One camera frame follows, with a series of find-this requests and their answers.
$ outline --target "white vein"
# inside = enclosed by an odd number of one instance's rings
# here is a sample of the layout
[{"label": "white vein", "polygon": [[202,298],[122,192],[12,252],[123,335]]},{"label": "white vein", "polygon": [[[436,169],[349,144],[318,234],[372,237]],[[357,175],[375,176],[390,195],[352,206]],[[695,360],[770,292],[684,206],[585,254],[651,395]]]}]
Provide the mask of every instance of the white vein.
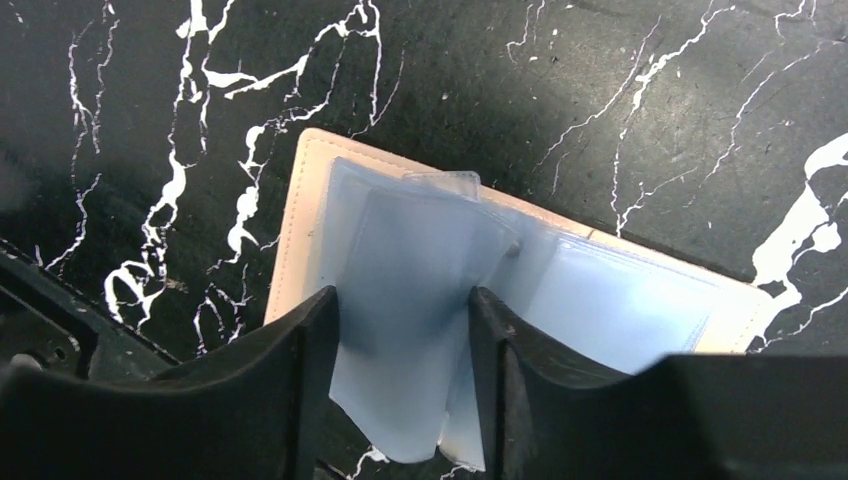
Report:
[{"label": "white vein", "polygon": [[229,20],[230,8],[233,6],[233,4],[235,2],[236,2],[236,0],[227,0],[227,4],[224,6],[224,11],[221,14],[221,21],[218,22],[217,25],[215,25],[214,27],[209,29],[209,45],[212,45],[212,43],[215,41],[215,37],[217,37],[218,34],[221,33],[221,31],[224,30],[224,28],[227,26],[227,20]]},{"label": "white vein", "polygon": [[524,18],[524,35],[522,35],[521,41],[517,42],[517,41],[513,40],[511,42],[507,42],[507,44],[506,44],[506,54],[509,57],[509,59],[512,60],[512,63],[514,63],[516,65],[518,65],[518,62],[516,62],[515,57],[512,56],[512,48],[513,47],[520,47],[520,46],[524,45],[525,43],[527,43],[527,32],[528,32],[528,29],[530,28],[530,9],[531,8],[533,8],[532,3],[530,5],[527,5],[527,12],[526,12],[526,15],[525,15],[525,18]]},{"label": "white vein", "polygon": [[347,480],[353,480],[354,478],[357,478],[359,474],[362,473],[362,466],[366,459],[371,460],[372,462],[389,463],[389,459],[386,458],[386,456],[383,455],[379,450],[377,450],[377,447],[371,445],[371,447],[368,448],[368,451],[363,453],[362,456],[359,457],[359,461],[356,462],[356,472],[351,475],[347,475],[345,478]]},{"label": "white vein", "polygon": [[757,68],[759,68],[759,67],[760,67],[760,65],[762,65],[762,64],[763,64],[763,62],[765,62],[765,61],[766,61],[766,58],[768,58],[768,57],[769,57],[769,55],[771,55],[772,53],[774,53],[774,50],[771,50],[771,51],[769,51],[769,52],[766,52],[766,53],[765,53],[765,55],[763,55],[763,56],[762,56],[762,58],[760,58],[760,61],[759,61],[759,62],[757,62],[757,63],[756,63],[756,64],[755,64],[755,65],[751,68],[751,70],[749,70],[749,71],[748,71],[748,73],[746,73],[746,74],[745,74],[745,76],[744,76],[744,77],[742,77],[742,80],[740,80],[740,81],[739,81],[739,85],[742,85],[743,83],[745,83],[745,80],[748,80],[748,77],[750,77],[751,75],[753,75],[753,74],[754,74],[754,72],[755,72],[755,71],[757,71]]},{"label": "white vein", "polygon": [[261,251],[267,250],[269,248],[273,248],[278,243],[280,243],[280,236],[279,235],[277,235],[277,238],[275,238],[271,242],[268,242],[265,245],[262,245],[261,247],[259,247],[259,251],[261,252]]},{"label": "white vein", "polygon": [[49,270],[51,268],[59,266],[59,275],[61,276],[64,273],[65,263],[67,260],[73,255],[77,248],[82,245],[82,242],[85,240],[87,234],[87,224],[88,224],[88,211],[85,208],[85,199],[97,187],[97,184],[100,182],[101,174],[98,173],[95,177],[94,181],[86,188],[85,190],[80,190],[77,183],[77,160],[79,158],[80,148],[82,147],[83,140],[90,133],[91,134],[91,142],[94,146],[95,155],[100,154],[100,113],[103,108],[102,98],[103,93],[106,91],[106,84],[103,80],[103,69],[109,65],[109,61],[112,59],[112,41],[114,39],[115,29],[118,28],[118,24],[120,20],[115,17],[115,9],[112,7],[112,4],[108,1],[103,4],[102,8],[102,20],[101,23],[105,24],[110,17],[114,17],[112,24],[109,26],[109,30],[106,38],[106,58],[97,64],[96,73],[97,73],[97,83],[99,85],[99,89],[94,96],[95,101],[95,110],[94,113],[85,106],[85,104],[80,99],[79,93],[79,79],[77,78],[77,72],[75,67],[75,56],[74,52],[77,48],[79,48],[79,43],[82,40],[83,36],[88,32],[89,28],[93,25],[94,21],[86,25],[86,27],[80,32],[79,35],[73,35],[71,38],[71,44],[68,47],[68,76],[69,76],[69,93],[71,98],[71,110],[74,113],[74,129],[77,130],[77,138],[74,144],[73,153],[71,154],[71,184],[74,188],[74,193],[76,195],[75,204],[77,209],[80,212],[81,219],[76,223],[75,226],[75,237],[71,245],[66,248],[59,256],[51,260],[44,267],[45,270]]},{"label": "white vein", "polygon": [[[813,25],[815,25],[815,22],[816,22],[815,18],[816,18],[816,9],[818,7],[817,4],[818,4],[818,1],[813,0],[813,3],[812,3],[813,6],[812,6],[812,10],[810,12],[810,20],[813,22]],[[781,19],[798,18],[799,16],[801,16],[804,13],[804,7],[806,7],[806,6],[807,6],[807,0],[801,0],[801,3],[798,4],[798,9],[795,10],[795,12],[793,12],[793,13],[783,12],[783,13],[778,13],[777,15],[774,16],[774,29],[777,30],[777,35],[781,39],[785,38],[783,36],[783,32],[780,31],[780,21],[781,21]]]},{"label": "white vein", "polygon": [[[622,84],[622,88],[619,88],[618,95],[620,95],[620,93],[624,91],[623,87],[625,87],[626,85],[628,85],[630,83],[630,79],[633,78],[633,75],[636,73],[637,69],[639,68],[639,63],[642,61],[642,54],[645,52],[645,46],[648,44],[648,39],[650,39],[651,36],[653,36],[654,32],[657,31],[657,29],[660,26],[660,23],[662,23],[662,15],[660,15],[657,18],[657,23],[654,24],[654,28],[652,28],[651,31],[648,32],[648,34],[645,37],[642,38],[642,43],[640,44],[639,50],[638,50],[638,52],[636,52],[636,55],[635,55],[636,58],[635,58],[635,62],[633,64],[633,69],[630,71],[630,75],[628,76],[627,81],[624,84]],[[648,58],[648,63],[652,63],[653,61],[654,61],[654,54],[651,54],[651,56]],[[636,113],[636,109],[631,109],[630,113],[627,114],[627,118],[624,119],[625,127],[618,134],[618,144],[615,147],[615,157],[613,158],[613,162],[612,162],[612,168],[613,168],[612,191],[610,192],[610,196],[612,198],[610,200],[610,207],[612,207],[612,211],[615,212],[616,216],[619,219],[620,219],[620,216],[618,214],[618,209],[617,209],[616,204],[618,203],[618,173],[619,173],[618,170],[619,170],[619,167],[621,165],[621,146],[624,144],[625,138],[627,138],[627,132],[629,131],[629,127],[627,127],[627,125],[630,123],[630,120],[633,118],[633,115],[635,113]]]},{"label": "white vein", "polygon": [[44,266],[44,260],[41,258],[41,247],[35,246],[35,264],[39,267]]},{"label": "white vein", "polygon": [[[654,35],[654,33],[656,33],[661,22],[662,22],[662,16],[657,18],[657,23],[654,24],[654,27],[651,28],[651,30],[648,32],[648,34],[645,35],[642,38],[642,43],[639,45],[639,50],[638,50],[638,52],[636,52],[634,54],[633,66],[630,68],[630,72],[627,74],[627,77],[624,79],[624,81],[621,83],[621,85],[619,85],[618,90],[616,90],[615,94],[613,94],[613,96],[609,99],[609,101],[607,101],[607,103],[603,106],[603,108],[601,108],[599,111],[593,113],[592,115],[589,115],[582,122],[575,124],[575,125],[571,125],[568,128],[566,128],[565,131],[563,131],[562,134],[560,134],[559,139],[556,142],[554,142],[553,145],[548,147],[547,152],[545,152],[545,156],[542,157],[542,159],[536,164],[536,167],[541,166],[545,162],[545,160],[547,160],[548,157],[551,156],[551,153],[553,153],[554,150],[556,150],[560,145],[563,144],[563,142],[568,137],[568,135],[571,134],[571,132],[578,130],[578,129],[581,129],[583,127],[586,127],[587,125],[589,125],[593,121],[600,118],[603,114],[605,114],[607,111],[609,111],[609,109],[612,108],[613,105],[615,105],[615,103],[618,101],[618,99],[621,98],[621,95],[624,93],[624,91],[627,90],[627,86],[630,85],[630,82],[633,80],[634,76],[636,75],[636,72],[639,71],[639,64],[642,60],[642,55],[645,52],[645,47],[648,45],[648,41],[650,40],[650,38]],[[566,153],[565,155],[560,157],[559,161],[557,162],[556,169],[554,171],[554,181],[553,181],[553,185],[551,187],[552,192],[556,192],[557,185],[559,183],[560,164],[562,163],[562,160],[566,156],[568,156],[568,153]]]},{"label": "white vein", "polygon": [[[227,328],[224,325],[224,319],[221,316],[221,312],[218,310],[218,305],[212,298],[213,293],[215,294],[215,298],[225,302],[232,309],[234,327],[231,332],[226,331]],[[192,319],[192,324],[194,325],[195,334],[198,339],[198,356],[208,353],[209,351],[206,346],[206,339],[204,338],[201,326],[203,312],[207,309],[212,312],[212,315],[215,317],[217,322],[216,333],[218,334],[219,339],[230,343],[238,338],[239,334],[241,334],[244,330],[245,324],[241,318],[241,309],[247,306],[247,303],[252,299],[253,297],[247,294],[247,265],[242,268],[241,272],[241,297],[239,299],[233,298],[214,283],[210,283],[209,286],[206,287],[203,301],[201,301],[195,309],[194,318]]]},{"label": "white vein", "polygon": [[469,467],[467,465],[457,465],[451,469],[450,472],[439,477],[439,480],[447,480],[448,478],[453,478],[460,471],[466,471],[471,473],[477,473],[477,469],[473,467]]},{"label": "white vein", "polygon": [[[103,5],[104,23],[108,17],[115,17],[115,9],[111,3],[106,2]],[[109,26],[109,33],[106,38],[106,58],[97,64],[97,83],[100,85],[100,89],[94,96],[95,110],[91,117],[91,141],[94,143],[94,151],[97,154],[100,154],[100,112],[103,110],[103,94],[106,92],[106,83],[103,81],[103,69],[112,60],[112,53],[114,53],[112,41],[115,38],[115,29],[118,28],[120,23],[121,20],[115,17],[112,25]]]},{"label": "white vein", "polygon": [[684,176],[694,172],[697,169],[698,169],[698,167],[694,167],[694,168],[691,168],[691,169],[689,169],[689,170],[687,170],[687,171],[685,171],[685,172],[683,172],[679,175],[675,175],[674,177],[671,177],[668,180],[660,183],[659,185],[654,187],[653,190],[650,190],[650,191],[645,191],[644,182],[639,182],[639,198],[637,198],[636,201],[633,202],[633,204],[631,204],[629,207],[627,207],[624,210],[624,213],[619,214],[616,211],[615,234],[619,237],[621,236],[621,231],[624,229],[624,226],[627,225],[627,221],[628,221],[628,217],[629,217],[630,213],[635,211],[635,210],[641,210],[642,207],[645,206],[645,202],[648,200],[648,198],[650,198],[654,194],[656,194],[662,187],[668,185],[669,183],[671,183],[675,180],[682,180],[684,178]]},{"label": "white vein", "polygon": [[539,27],[539,15],[542,13],[542,9],[545,8],[545,0],[542,0],[542,3],[539,4],[539,8],[536,9],[536,21],[533,22],[533,44],[536,44],[536,29]]},{"label": "white vein", "polygon": [[397,79],[395,80],[395,86],[392,88],[392,92],[389,94],[389,98],[386,100],[386,103],[383,105],[383,108],[382,108],[382,110],[380,110],[379,114],[375,114],[376,111],[377,111],[377,101],[376,101],[376,98],[377,98],[377,75],[375,74],[375,76],[374,76],[374,86],[371,90],[371,112],[368,114],[368,125],[365,125],[365,128],[363,128],[359,132],[356,132],[353,135],[351,135],[351,138],[356,138],[357,136],[362,135],[363,133],[367,132],[368,130],[371,129],[371,127],[377,125],[377,123],[379,123],[380,120],[383,118],[383,114],[386,113],[386,110],[389,108],[389,105],[391,105],[392,100],[394,100],[395,94],[397,93],[397,89],[400,86],[400,79],[401,79],[401,76],[403,76],[403,64],[404,64],[404,58],[405,57],[406,57],[406,50],[401,50],[401,52],[400,52],[400,67],[398,67],[398,74],[397,74]]},{"label": "white vein", "polygon": [[705,12],[701,16],[701,30],[698,32],[697,35],[686,40],[683,43],[683,45],[681,45],[680,48],[677,49],[676,51],[662,55],[660,58],[658,58],[656,60],[656,62],[654,62],[653,59],[652,59],[651,62],[650,62],[651,67],[648,69],[648,71],[646,73],[642,74],[642,75],[636,76],[636,82],[641,84],[641,87],[633,95],[633,109],[631,110],[631,114],[633,112],[635,112],[636,110],[638,110],[642,106],[642,97],[644,96],[645,91],[648,89],[648,85],[651,84],[651,81],[653,81],[655,76],[657,76],[660,72],[662,72],[662,70],[666,67],[666,65],[668,65],[669,61],[674,60],[675,58],[679,57],[680,55],[683,55],[683,52],[685,52],[686,49],[688,49],[690,46],[695,45],[696,43],[700,42],[701,38],[703,38],[704,35],[706,35],[710,24],[713,22],[713,20],[715,20],[715,18],[718,15],[725,13],[725,12],[730,12],[730,11],[736,10],[736,6],[733,5],[733,6],[730,6],[730,7],[727,7],[727,8],[718,9],[718,10],[716,10],[716,11],[714,11],[710,14],[709,11],[712,10],[714,3],[715,3],[715,0],[710,0],[710,5],[707,9],[707,12]]},{"label": "white vein", "polygon": [[[354,27],[352,22],[356,19],[358,19],[361,23],[365,25],[361,28]],[[370,38],[374,40],[376,47],[376,65],[374,68],[374,76],[371,82],[371,91],[369,94],[371,99],[371,111],[369,112],[368,125],[365,127],[364,130],[358,132],[358,134],[364,133],[368,130],[368,128],[376,125],[380,121],[386,109],[391,104],[392,99],[394,98],[394,95],[397,92],[397,88],[400,82],[400,76],[402,74],[404,65],[404,54],[401,54],[401,63],[399,67],[398,78],[395,82],[395,86],[392,89],[391,94],[389,95],[387,101],[381,108],[379,105],[380,102],[378,86],[383,61],[383,42],[380,33],[380,11],[376,6],[373,5],[371,0],[360,0],[359,3],[357,3],[351,9],[351,11],[348,12],[344,19],[335,23],[331,23],[322,28],[313,39],[313,43],[309,47],[307,52],[302,55],[293,65],[288,66],[287,68],[273,73],[263,79],[256,80],[248,85],[231,90],[227,92],[224,97],[232,100],[233,98],[235,98],[236,95],[239,94],[243,94],[250,91],[264,90],[269,88],[278,79],[292,75],[294,76],[294,86],[283,97],[283,103],[286,103],[293,98],[299,97],[301,78],[309,63],[312,53],[314,52],[316,45],[318,45],[318,43],[321,42],[330,33],[335,33],[344,42],[346,42],[348,37],[352,34],[358,35],[362,38]],[[251,179],[252,183],[251,185],[246,187],[244,193],[239,196],[238,201],[236,202],[236,219],[233,227],[227,233],[227,245],[233,251],[233,255],[229,259],[218,260],[218,262],[210,268],[210,271],[217,269],[222,263],[238,263],[243,253],[242,245],[244,241],[248,241],[250,243],[253,243],[254,245],[258,245],[256,238],[247,230],[246,223],[259,210],[260,179],[262,177],[262,173],[265,167],[270,161],[270,158],[266,158],[264,161],[257,161],[256,143],[259,140],[260,136],[268,133],[269,129],[273,129],[274,135],[286,133],[288,132],[287,127],[289,127],[291,124],[296,122],[306,122],[313,118],[317,113],[323,111],[324,108],[329,105],[331,96],[335,90],[336,79],[338,76],[339,68],[341,66],[342,57],[344,55],[344,45],[345,44],[343,43],[342,48],[339,51],[338,57],[336,58],[336,63],[333,68],[332,77],[330,79],[330,85],[324,95],[323,101],[309,107],[289,108],[285,110],[280,116],[273,119],[269,119],[261,125],[255,125],[248,129],[247,134],[245,135],[247,158],[244,161],[240,161],[239,166]]]},{"label": "white vein", "polygon": [[792,67],[798,65],[799,63],[801,63],[805,60],[808,60],[809,58],[811,58],[811,57],[815,56],[816,54],[818,54],[819,52],[821,52],[821,49],[822,49],[822,42],[819,42],[818,45],[816,46],[815,51],[810,52],[807,55],[804,55],[803,57],[800,57],[800,58],[790,62],[788,65],[786,65],[785,67],[783,67],[780,70],[769,72],[769,74],[766,75],[766,77],[759,83],[759,85],[757,85],[757,87],[754,88],[754,91],[752,91],[751,94],[748,95],[748,98],[742,103],[742,106],[739,107],[739,110],[736,112],[736,115],[734,115],[734,118],[736,120],[733,123],[733,126],[730,128],[730,144],[727,146],[725,151],[716,159],[712,170],[710,170],[710,172],[707,173],[707,175],[704,177],[704,179],[701,180],[701,184],[698,186],[699,189],[704,186],[704,183],[706,183],[707,180],[710,179],[710,177],[712,177],[713,175],[715,175],[718,172],[718,169],[721,168],[721,163],[724,160],[726,160],[728,157],[730,157],[730,155],[732,155],[733,152],[737,149],[737,144],[736,144],[737,130],[739,129],[739,126],[742,125],[742,121],[744,120],[745,116],[747,115],[748,106],[751,104],[751,102],[754,100],[754,98],[775,77],[775,75],[777,75],[778,73],[784,73],[784,72],[791,70]]},{"label": "white vein", "polygon": [[87,189],[83,190],[82,192],[80,192],[79,190],[76,191],[77,199],[74,203],[76,203],[77,209],[82,215],[82,218],[76,223],[75,226],[76,236],[74,237],[73,243],[71,243],[71,245],[66,248],[64,252],[62,252],[58,257],[53,259],[53,261],[51,261],[44,267],[45,270],[50,270],[56,265],[59,265],[59,274],[61,275],[65,269],[65,262],[67,261],[67,259],[74,253],[74,251],[76,251],[77,248],[79,248],[80,245],[82,245],[82,242],[85,240],[85,235],[87,232],[86,226],[88,225],[88,211],[86,211],[85,209],[85,199],[86,197],[88,197],[88,194],[91,193],[95,187],[97,187],[97,184],[100,182],[101,175],[102,173],[98,173],[97,176],[94,177],[94,181]]},{"label": "white vein", "polygon": [[828,300],[827,302],[813,307],[810,310],[810,314],[807,316],[807,320],[804,323],[802,323],[801,325],[799,325],[798,328],[795,331],[789,332],[787,334],[787,336],[792,337],[792,336],[798,335],[799,333],[803,332],[807,327],[810,326],[811,323],[813,323],[813,317],[817,313],[821,312],[822,310],[824,310],[826,308],[830,308],[830,307],[836,305],[837,303],[841,302],[843,299],[845,299],[846,295],[848,295],[848,287],[845,287],[844,290],[839,292],[839,295],[833,297],[832,299]]}]

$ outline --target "black marble surface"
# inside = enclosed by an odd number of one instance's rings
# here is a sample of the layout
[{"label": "black marble surface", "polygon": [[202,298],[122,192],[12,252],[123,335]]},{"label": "black marble surface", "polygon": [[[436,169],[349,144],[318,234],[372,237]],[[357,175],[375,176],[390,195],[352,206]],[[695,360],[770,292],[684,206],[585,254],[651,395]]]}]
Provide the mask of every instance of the black marble surface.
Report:
[{"label": "black marble surface", "polygon": [[[306,127],[752,281],[752,351],[848,351],[843,0],[15,0],[0,25],[0,246],[175,359],[261,324]],[[363,442],[340,471],[384,465]]]}]

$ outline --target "stitching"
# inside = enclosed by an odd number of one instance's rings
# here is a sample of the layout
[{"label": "stitching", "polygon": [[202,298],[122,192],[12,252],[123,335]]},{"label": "stitching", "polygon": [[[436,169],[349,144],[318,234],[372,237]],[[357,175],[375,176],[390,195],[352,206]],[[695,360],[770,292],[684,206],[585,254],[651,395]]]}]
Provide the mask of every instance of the stitching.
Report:
[{"label": "stitching", "polygon": [[[283,208],[288,208],[291,211],[290,220],[289,220],[288,223],[285,223],[285,222],[283,223],[283,228],[285,228],[287,225],[294,225],[295,224],[295,219],[297,218],[297,212],[298,212],[298,210],[297,210],[298,203],[297,202],[298,202],[298,199],[299,199],[299,196],[300,196],[300,187],[303,183],[302,174],[303,174],[303,170],[306,167],[306,161],[307,161],[306,159],[309,158],[309,154],[308,154],[309,149],[312,147],[312,145],[315,142],[322,143],[322,144],[325,144],[325,145],[330,145],[333,148],[340,149],[340,150],[347,152],[347,153],[352,153],[352,154],[355,154],[355,155],[363,156],[365,158],[380,162],[383,165],[387,165],[387,166],[394,167],[394,168],[400,168],[401,170],[403,170],[406,173],[414,173],[412,170],[409,170],[408,168],[401,167],[400,165],[397,165],[397,164],[394,164],[394,163],[391,163],[391,162],[387,162],[387,161],[382,160],[380,158],[372,157],[371,155],[368,155],[368,154],[363,153],[363,152],[357,152],[356,150],[351,150],[347,147],[339,145],[338,143],[323,140],[323,139],[320,139],[320,138],[310,138],[310,139],[306,140],[306,142],[304,142],[304,145],[303,145],[304,161],[301,163],[300,172],[298,172],[297,184],[295,185],[295,188],[294,188],[294,198],[292,198],[292,199],[287,198],[286,199],[286,205],[283,207]],[[283,258],[281,260],[281,265],[283,267],[285,267],[288,263],[289,250],[291,249],[291,240],[292,240],[292,232],[289,231],[288,235],[286,236],[285,243],[283,244],[284,245],[283,252],[282,252]],[[277,284],[277,288],[274,289],[273,295],[274,295],[274,304],[277,304],[280,301],[280,296],[282,295],[282,284],[280,284],[280,283]]]},{"label": "stitching", "polygon": [[745,329],[739,335],[739,338],[736,339],[736,343],[733,346],[734,350],[739,350],[740,348],[744,348],[744,349],[747,350],[748,345],[745,345],[744,347],[742,347],[742,346],[740,346],[740,343],[743,341],[744,338],[750,336],[751,329],[754,327],[754,320],[759,319],[759,317],[762,314],[764,309],[765,309],[765,305],[761,304],[760,307],[757,308],[757,310],[754,311],[754,314],[751,316],[751,319],[748,320],[748,325],[745,327]]}]

